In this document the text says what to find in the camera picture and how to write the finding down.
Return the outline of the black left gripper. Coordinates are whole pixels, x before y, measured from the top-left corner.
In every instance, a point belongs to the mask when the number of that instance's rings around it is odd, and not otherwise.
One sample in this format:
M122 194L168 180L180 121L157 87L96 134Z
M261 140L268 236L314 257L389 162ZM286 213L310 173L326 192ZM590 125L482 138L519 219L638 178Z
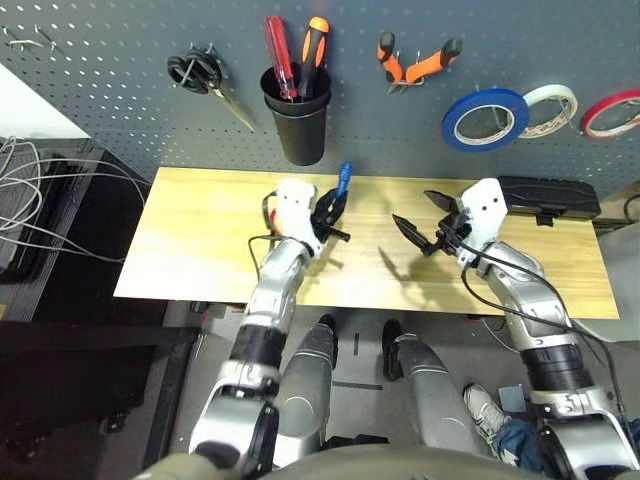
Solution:
M347 190L333 188L319 199L319 209L313 214L313 231L321 243L326 243L330 237L343 242L349 242L351 235L343 232L333 225L342 216L348 199Z

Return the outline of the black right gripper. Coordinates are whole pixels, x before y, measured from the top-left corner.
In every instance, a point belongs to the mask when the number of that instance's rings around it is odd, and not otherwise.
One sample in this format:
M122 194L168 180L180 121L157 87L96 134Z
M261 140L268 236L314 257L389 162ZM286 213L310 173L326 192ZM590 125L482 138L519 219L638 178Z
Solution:
M447 194L435 190L425 190L424 195L439 209L448 215L438 222L436 242L431 243L409 220L392 215L392 219L401 234L411 242L424 256L431 256L438 250L457 257L462 244L471 233L470 218L466 213L459 213L457 200Z

